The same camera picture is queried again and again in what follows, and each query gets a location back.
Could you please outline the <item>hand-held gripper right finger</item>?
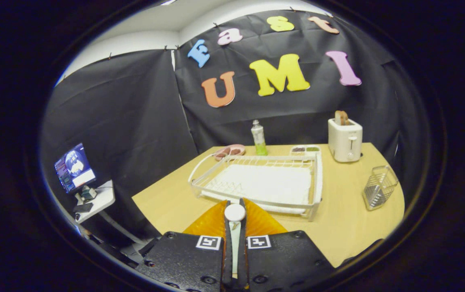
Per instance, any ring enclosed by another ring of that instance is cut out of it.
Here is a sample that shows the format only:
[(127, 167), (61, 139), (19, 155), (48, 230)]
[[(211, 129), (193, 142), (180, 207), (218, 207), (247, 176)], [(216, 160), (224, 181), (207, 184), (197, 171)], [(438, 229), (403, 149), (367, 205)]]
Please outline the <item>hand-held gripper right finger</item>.
[(288, 231), (255, 202), (242, 198), (239, 285), (248, 292), (299, 292), (335, 272), (303, 230)]

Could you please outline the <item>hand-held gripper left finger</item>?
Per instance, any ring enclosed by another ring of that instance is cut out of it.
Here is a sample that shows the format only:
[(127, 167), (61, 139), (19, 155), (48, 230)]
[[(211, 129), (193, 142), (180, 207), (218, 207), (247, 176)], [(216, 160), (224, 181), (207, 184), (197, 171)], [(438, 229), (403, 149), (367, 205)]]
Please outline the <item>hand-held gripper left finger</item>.
[(150, 244), (136, 271), (185, 292), (223, 292), (231, 284), (229, 220), (221, 201), (182, 232), (168, 231)]

